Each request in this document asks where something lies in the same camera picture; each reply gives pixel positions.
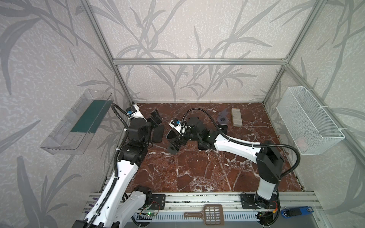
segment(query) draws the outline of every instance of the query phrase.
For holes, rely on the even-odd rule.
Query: black cable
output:
[[[283,172],[281,175],[280,175],[280,180],[285,176],[287,175],[288,173],[292,172],[293,170],[296,169],[296,167],[299,165],[300,163],[300,153],[299,151],[291,146],[291,145],[286,145],[286,144],[265,144],[265,145],[261,145],[261,144],[250,144],[250,143],[244,143],[244,142],[240,142],[240,141],[237,141],[237,140],[234,140],[233,138],[230,138],[229,136],[225,135],[222,130],[218,127],[218,125],[216,124],[216,122],[214,121],[214,119],[212,118],[212,116],[207,112],[205,111],[204,109],[201,109],[201,108],[192,108],[192,109],[189,109],[185,114],[184,116],[182,117],[182,120],[181,122],[184,123],[184,119],[186,117],[186,115],[192,111],[192,110],[200,110],[202,112],[204,112],[208,117],[209,119],[213,122],[215,128],[217,129],[217,131],[219,131],[219,133],[227,140],[231,141],[231,142],[234,142],[234,143],[237,143],[239,145],[243,145],[243,146],[249,146],[249,147],[286,147],[286,148],[289,148],[291,149],[292,151],[295,152],[296,154],[296,161],[295,161],[295,164],[290,167],[287,171]]]
[[[136,225],[136,226],[138,226],[138,227],[147,227],[149,224],[151,224],[151,222],[149,222],[147,225],[144,225],[144,226],[142,226],[142,223],[138,223],[135,219],[134,219],[134,217],[132,216],[132,221],[133,221],[133,223]]]
[[[114,114],[118,117],[118,119],[123,123],[124,127],[127,129],[128,128],[127,123],[123,120],[123,118],[120,116],[120,114],[118,113],[118,111],[115,108],[119,109],[119,111],[121,111],[126,116],[128,116],[127,113],[123,109],[121,109],[117,104],[114,104],[114,103],[111,104],[111,108],[112,108]]]
[[[125,128],[128,129],[128,125],[127,123],[122,119],[122,117],[119,115],[119,113],[115,110],[115,107],[117,107],[119,110],[122,110],[118,105],[116,104],[112,104],[111,107],[112,107],[112,110],[114,111],[114,113],[116,114],[116,116],[122,121],[122,123],[124,124]],[[118,156],[119,156],[119,152],[121,150],[121,148],[123,147],[124,143],[126,142],[127,140],[127,137],[128,137],[128,133],[125,134],[120,146],[119,146],[119,149],[117,150],[117,152],[115,153],[115,156],[114,156],[114,179],[113,179],[113,182],[112,182],[112,185],[110,186],[107,194],[105,195],[103,201],[99,204],[97,210],[96,210],[96,214],[93,215],[90,219],[90,221],[88,221],[88,224],[86,226],[86,228],[90,228],[92,223],[95,221],[96,217],[99,216],[99,213],[101,211],[101,209],[103,208],[104,204],[106,203],[106,201],[108,200],[110,194],[112,193],[114,187],[115,187],[115,184],[116,184],[116,181],[118,180],[118,165],[117,165],[117,162],[118,162]]]
[[[276,220],[279,218],[279,214],[280,214],[280,198],[279,198],[279,190],[277,190],[276,191],[276,195],[277,195],[277,214],[275,215],[275,218],[274,218],[274,220],[271,222],[271,223],[269,223],[269,224],[267,224],[267,225],[265,225],[265,224],[263,224],[263,226],[266,226],[266,227],[269,227],[269,226],[271,226],[272,224],[274,224],[274,222],[276,222]]]

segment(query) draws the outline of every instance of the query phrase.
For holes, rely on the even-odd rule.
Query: wallpaper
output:
[[[314,2],[90,1],[114,58],[285,58]],[[119,69],[139,102],[261,102],[278,66]]]
[[[286,89],[298,86],[285,73],[265,104],[281,143],[295,146],[284,122],[276,110]],[[293,164],[295,154],[286,150]],[[343,142],[320,155],[301,156],[295,172],[306,191],[315,191],[333,228],[360,228],[365,222],[365,168],[356,161]]]
[[[121,124],[109,111],[83,155],[40,144],[86,89],[127,101],[78,1],[1,0],[0,53],[0,227],[71,227]]]
[[[365,1],[328,1],[291,64],[365,147]]]
[[[314,2],[90,1],[114,58],[285,58]]]
[[[119,71],[138,102],[262,102],[279,67],[134,65]]]

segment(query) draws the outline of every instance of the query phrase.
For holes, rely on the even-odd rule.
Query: brown plastic scoop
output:
[[[185,218],[202,218],[206,225],[224,225],[223,207],[221,204],[206,204],[202,212],[185,212]]]

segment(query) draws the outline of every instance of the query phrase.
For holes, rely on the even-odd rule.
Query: white wire basket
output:
[[[303,86],[288,87],[276,109],[301,155],[321,154],[345,138]]]

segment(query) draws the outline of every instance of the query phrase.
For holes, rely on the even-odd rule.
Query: marble floor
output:
[[[163,103],[139,104],[145,117],[157,108],[165,126],[161,143],[150,145],[137,174],[130,182],[127,192],[137,185],[150,187],[153,192],[255,192],[258,188],[259,175],[257,165],[251,161],[221,151],[198,151],[197,142],[189,141],[176,155],[169,154],[166,135],[170,131],[169,122],[194,107],[204,108],[216,120],[218,113],[228,110],[228,135],[252,142],[266,140],[279,143],[279,139],[270,123],[262,103]],[[239,108],[242,127],[232,125],[231,108]],[[208,130],[215,127],[209,118],[200,111],[192,111],[188,117],[198,116]],[[284,170],[290,167],[287,157]],[[282,192],[302,191],[293,173],[285,176],[279,185]]]

